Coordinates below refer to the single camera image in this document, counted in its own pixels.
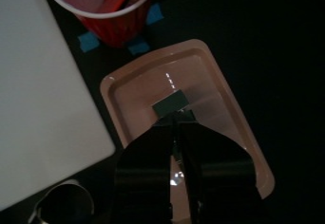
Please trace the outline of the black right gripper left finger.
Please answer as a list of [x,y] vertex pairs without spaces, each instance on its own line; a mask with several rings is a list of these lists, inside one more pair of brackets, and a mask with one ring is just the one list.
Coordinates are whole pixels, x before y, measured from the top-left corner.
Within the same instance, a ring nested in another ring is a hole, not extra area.
[[111,224],[171,224],[171,120],[159,120],[128,144],[113,174]]

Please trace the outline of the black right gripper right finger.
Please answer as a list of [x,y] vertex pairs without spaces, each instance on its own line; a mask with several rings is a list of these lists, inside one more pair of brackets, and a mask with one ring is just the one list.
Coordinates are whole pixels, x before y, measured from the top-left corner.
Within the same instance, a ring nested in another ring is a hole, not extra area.
[[271,224],[254,162],[224,135],[184,114],[174,116],[192,224]]

